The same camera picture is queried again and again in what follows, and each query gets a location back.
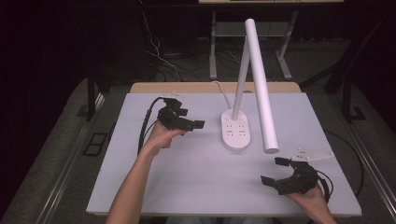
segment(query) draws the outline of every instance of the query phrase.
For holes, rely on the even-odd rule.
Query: lamp base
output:
[[[250,142],[250,130],[248,127],[248,117],[239,111],[238,118],[232,120],[233,111],[224,111],[221,115],[221,133],[224,146],[231,152],[242,152],[248,147]]]

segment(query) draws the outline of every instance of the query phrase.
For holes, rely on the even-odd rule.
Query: white desk lamp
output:
[[[266,153],[277,153],[279,151],[279,145],[277,143],[274,118],[254,20],[248,19],[245,21],[245,27],[247,37],[245,39],[242,54],[242,62],[233,109],[226,110],[221,115],[223,143],[224,146],[232,152],[241,152],[248,147],[248,143],[250,142],[248,117],[239,109],[239,107],[241,105],[242,93],[244,91],[248,73],[248,63],[251,61],[254,86],[256,89],[257,107],[259,109],[259,119],[262,128],[263,149]]]

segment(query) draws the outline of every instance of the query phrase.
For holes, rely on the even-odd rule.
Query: human hand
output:
[[[142,147],[143,150],[150,151],[153,156],[157,155],[161,148],[170,147],[172,143],[172,138],[177,135],[181,135],[186,131],[179,129],[169,130],[163,126],[163,124],[157,120],[152,128],[151,134],[148,140]]]
[[[318,184],[305,194],[292,193],[286,197],[295,201],[315,223],[336,223]]]

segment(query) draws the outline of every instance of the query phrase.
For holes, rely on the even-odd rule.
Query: power strip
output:
[[[238,118],[232,120],[233,111],[224,111],[221,115],[221,133],[224,146],[231,152],[239,153],[248,147],[250,142],[250,130],[248,117],[239,110]]]

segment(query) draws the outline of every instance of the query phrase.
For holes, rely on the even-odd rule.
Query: human arm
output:
[[[154,156],[163,147],[170,147],[172,138],[183,134],[181,130],[168,130],[157,121],[134,166],[122,182],[107,214],[106,223],[138,223],[143,196]]]
[[[330,213],[330,209],[324,199],[322,190],[319,185],[309,190],[305,194],[292,193],[286,195],[295,201],[315,223],[333,224],[335,219]]]

